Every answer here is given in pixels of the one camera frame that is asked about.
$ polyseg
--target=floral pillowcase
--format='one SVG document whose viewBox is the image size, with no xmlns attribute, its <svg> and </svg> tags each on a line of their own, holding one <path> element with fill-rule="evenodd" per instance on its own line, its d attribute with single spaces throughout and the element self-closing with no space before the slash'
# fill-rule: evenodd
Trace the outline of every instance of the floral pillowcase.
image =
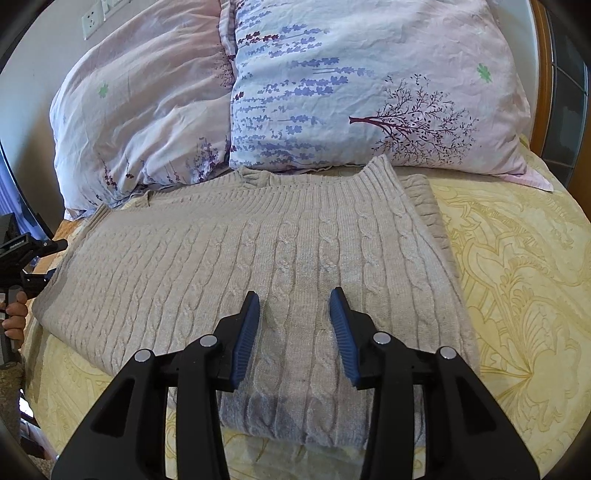
<svg viewBox="0 0 591 480">
<path fill-rule="evenodd" d="M 228 164 L 234 76 L 217 0 L 160 0 L 91 49 L 50 110 L 65 218 Z"/>
<path fill-rule="evenodd" d="M 519 153 L 530 110 L 486 0 L 225 0 L 230 166 L 452 168 L 551 190 Z"/>
</svg>

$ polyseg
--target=metal screw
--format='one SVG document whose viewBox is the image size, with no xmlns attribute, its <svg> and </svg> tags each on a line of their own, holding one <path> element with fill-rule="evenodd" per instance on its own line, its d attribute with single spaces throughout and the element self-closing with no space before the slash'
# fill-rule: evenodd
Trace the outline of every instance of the metal screw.
<svg viewBox="0 0 591 480">
<path fill-rule="evenodd" d="M 145 362 L 147 360 L 150 359 L 150 357 L 152 356 L 150 350 L 146 350 L 145 348 L 143 350 L 140 350 L 139 352 L 136 352 L 134 355 L 134 359 L 136 362 Z"/>
<path fill-rule="evenodd" d="M 457 356 L 457 352 L 450 346 L 445 346 L 439 350 L 441 356 L 446 360 L 451 360 Z"/>
<path fill-rule="evenodd" d="M 386 332 L 378 332 L 374 334 L 374 342 L 378 345 L 387 345 L 391 340 L 392 337 Z"/>
<path fill-rule="evenodd" d="M 201 346 L 214 346 L 217 343 L 217 337 L 215 335 L 205 335 L 199 339 Z"/>
</svg>

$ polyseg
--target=finger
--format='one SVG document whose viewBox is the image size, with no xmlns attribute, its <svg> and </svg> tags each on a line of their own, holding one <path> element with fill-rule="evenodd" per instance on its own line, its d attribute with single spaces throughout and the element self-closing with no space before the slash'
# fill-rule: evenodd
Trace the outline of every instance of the finger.
<svg viewBox="0 0 591 480">
<path fill-rule="evenodd" d="M 26 317 L 29 314 L 29 309 L 26 305 L 22 303 L 11 303 L 6 309 L 7 315 L 18 315 L 21 317 Z"/>
<path fill-rule="evenodd" d="M 13 328 L 11 330 L 7 330 L 6 336 L 11 338 L 12 340 L 24 340 L 25 339 L 25 332 L 23 332 L 19 328 Z"/>
<path fill-rule="evenodd" d="M 27 300 L 28 300 L 27 294 L 24 293 L 22 290 L 17 293 L 17 302 L 18 303 L 22 303 L 24 305 L 25 303 L 27 303 Z"/>
<path fill-rule="evenodd" d="M 26 325 L 25 317 L 10 317 L 2 322 L 2 328 L 10 330 L 11 328 L 25 328 Z"/>
</svg>

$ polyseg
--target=wall outlet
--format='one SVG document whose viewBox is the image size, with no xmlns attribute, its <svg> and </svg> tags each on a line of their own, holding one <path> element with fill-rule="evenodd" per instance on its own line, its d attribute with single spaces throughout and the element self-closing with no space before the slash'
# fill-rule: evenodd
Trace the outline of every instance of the wall outlet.
<svg viewBox="0 0 591 480">
<path fill-rule="evenodd" d="M 117 10 L 124 7 L 131 0 L 100 0 L 103 6 L 103 19 L 107 20 Z"/>
<path fill-rule="evenodd" d="M 84 34 L 84 39 L 88 40 L 104 22 L 103 6 L 99 0 L 82 16 L 82 33 Z"/>
</svg>

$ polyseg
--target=yellow bedsheet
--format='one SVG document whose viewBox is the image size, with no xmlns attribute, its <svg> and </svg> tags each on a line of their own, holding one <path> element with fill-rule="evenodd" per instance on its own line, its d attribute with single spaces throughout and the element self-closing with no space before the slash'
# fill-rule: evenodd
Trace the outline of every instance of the yellow bedsheet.
<svg viewBox="0 0 591 480">
<path fill-rule="evenodd" d="M 545 164 L 523 148 L 554 193 L 456 172 L 422 173 L 452 241 L 478 333 L 482 379 L 544 475 L 591 410 L 591 225 Z M 75 229 L 64 223 L 61 233 Z M 24 353 L 27 399 L 61 452 L 110 378 L 34 319 Z M 169 476 L 176 472 L 174 422 L 169 411 Z M 302 447 L 227 429 L 223 437 L 230 474 L 239 480 L 353 480 L 361 471 L 362 452 L 352 449 Z M 419 449 L 415 475 L 423 469 Z"/>
</svg>

